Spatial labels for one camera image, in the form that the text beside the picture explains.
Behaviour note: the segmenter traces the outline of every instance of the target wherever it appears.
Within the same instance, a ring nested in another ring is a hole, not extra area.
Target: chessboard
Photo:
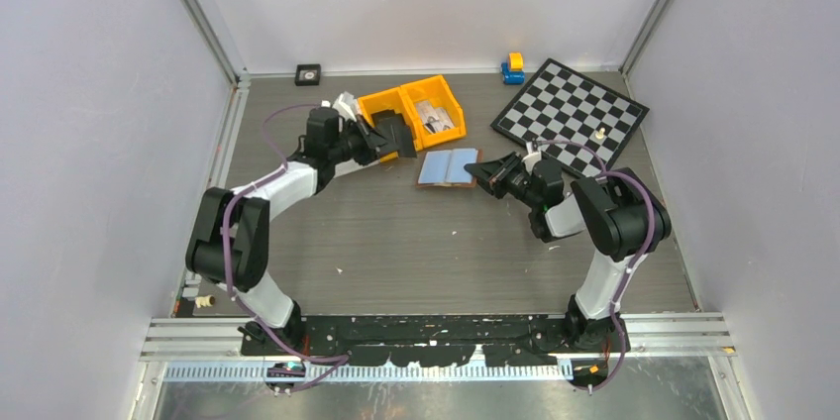
[[[490,127],[522,146],[534,140],[570,140],[585,145],[611,168],[648,111],[549,58]],[[594,156],[581,148],[549,145],[542,150],[577,177],[601,172]]]

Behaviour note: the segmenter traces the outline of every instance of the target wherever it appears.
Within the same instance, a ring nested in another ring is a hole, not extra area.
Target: yellow plastic container
[[[463,138],[467,135],[467,122],[464,120],[464,111],[455,99],[455,95],[452,94],[452,90],[449,89],[449,84],[443,75],[435,75],[406,83],[400,86],[400,88],[405,91],[405,95],[408,97],[408,102],[405,106],[411,118],[414,119],[416,125],[419,127],[420,143],[423,149]],[[434,134],[426,131],[423,127],[423,122],[420,120],[420,114],[417,113],[417,109],[414,106],[417,102],[423,100],[428,100],[435,108],[445,109],[455,128]]]
[[[444,108],[449,114],[455,128],[440,133],[429,133],[420,120],[420,114],[414,106],[420,101],[428,100],[435,108]],[[461,105],[449,89],[449,84],[443,75],[435,75],[411,83],[380,91],[373,95],[361,96],[358,99],[362,115],[367,122],[373,125],[371,115],[384,110],[393,110],[402,116],[405,124],[411,128],[411,136],[414,139],[416,151],[431,148],[442,143],[463,138],[467,135],[467,122],[464,120],[464,111]],[[380,161],[385,162],[396,158],[396,153],[382,157]]]
[[[359,107],[362,109],[362,116],[365,117],[367,123],[371,126],[373,126],[373,117],[371,115],[380,111],[393,110],[396,114],[402,116],[402,121],[411,129],[414,150],[420,151],[423,149],[420,138],[417,136],[421,134],[420,132],[423,131],[423,127],[418,124],[419,118],[412,117],[411,113],[406,111],[405,102],[408,101],[408,97],[402,88],[396,87],[374,93],[373,95],[360,96],[357,101],[359,102]],[[379,160],[385,162],[396,158],[396,156],[396,153],[392,153],[388,156],[381,157]]]

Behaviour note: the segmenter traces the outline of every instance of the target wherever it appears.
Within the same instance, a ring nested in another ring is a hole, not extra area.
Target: small black square object
[[[315,86],[321,82],[321,64],[309,63],[297,65],[294,72],[294,84],[297,86]]]

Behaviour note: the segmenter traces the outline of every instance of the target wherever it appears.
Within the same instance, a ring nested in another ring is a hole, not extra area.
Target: white panel
[[[552,56],[616,68],[654,1],[215,0],[213,7],[249,71],[273,73],[301,62],[333,71],[497,67],[513,51],[530,66]]]
[[[179,0],[0,0],[0,21],[2,417],[126,418],[230,89]]]
[[[632,74],[693,284],[726,315],[755,418],[837,418],[840,354],[807,347],[840,338],[838,29],[840,0],[675,0]]]

